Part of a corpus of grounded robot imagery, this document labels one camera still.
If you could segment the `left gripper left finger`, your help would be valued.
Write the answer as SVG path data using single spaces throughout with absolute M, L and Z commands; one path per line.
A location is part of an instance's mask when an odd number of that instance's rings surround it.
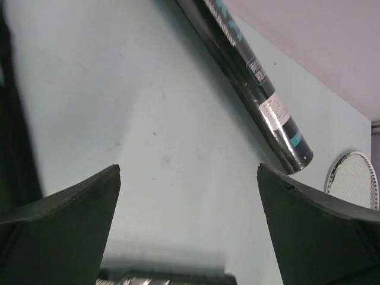
M 1 284 L 95 284 L 121 188 L 119 165 L 1 213 Z

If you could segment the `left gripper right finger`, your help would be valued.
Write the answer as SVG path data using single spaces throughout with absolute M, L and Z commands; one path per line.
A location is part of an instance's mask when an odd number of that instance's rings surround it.
M 257 181 L 284 284 L 379 284 L 379 211 L 266 164 Z

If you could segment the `black racket bag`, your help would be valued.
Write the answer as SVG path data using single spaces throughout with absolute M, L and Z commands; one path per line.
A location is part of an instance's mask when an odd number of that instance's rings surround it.
M 11 32 L 1 1 L 1 211 L 42 198 L 12 52 Z

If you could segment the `black shuttlecock tube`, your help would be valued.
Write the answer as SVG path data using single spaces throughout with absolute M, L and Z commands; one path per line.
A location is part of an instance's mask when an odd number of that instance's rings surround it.
M 223 1 L 177 4 L 285 171 L 303 170 L 314 154 Z

